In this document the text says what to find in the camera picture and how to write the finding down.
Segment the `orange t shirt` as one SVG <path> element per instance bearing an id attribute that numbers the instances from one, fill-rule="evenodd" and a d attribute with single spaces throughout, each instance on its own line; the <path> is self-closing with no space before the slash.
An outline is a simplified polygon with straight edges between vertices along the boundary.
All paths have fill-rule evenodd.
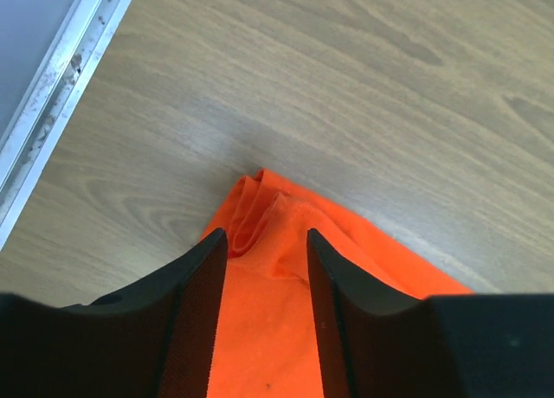
<path id="1" fill-rule="evenodd" d="M 268 169 L 241 177 L 209 228 L 223 229 L 228 239 L 211 397 L 323 394 L 308 282 L 310 229 L 408 295 L 467 293 L 362 216 Z"/>

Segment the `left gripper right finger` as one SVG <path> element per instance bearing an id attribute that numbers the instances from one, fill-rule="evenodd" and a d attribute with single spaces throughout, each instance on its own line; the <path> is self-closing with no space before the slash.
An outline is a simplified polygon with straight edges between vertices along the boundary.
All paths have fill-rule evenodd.
<path id="1" fill-rule="evenodd" d="M 308 272 L 327 397 L 550 397 L 553 297 L 402 293 L 316 229 Z"/>

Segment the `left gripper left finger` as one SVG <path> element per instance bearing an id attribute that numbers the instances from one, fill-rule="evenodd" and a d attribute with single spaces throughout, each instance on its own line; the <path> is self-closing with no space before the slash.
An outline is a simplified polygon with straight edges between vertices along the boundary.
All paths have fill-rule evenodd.
<path id="1" fill-rule="evenodd" d="M 204 397 L 227 264 L 210 233 L 88 305 L 1 297 L 4 397 Z"/>

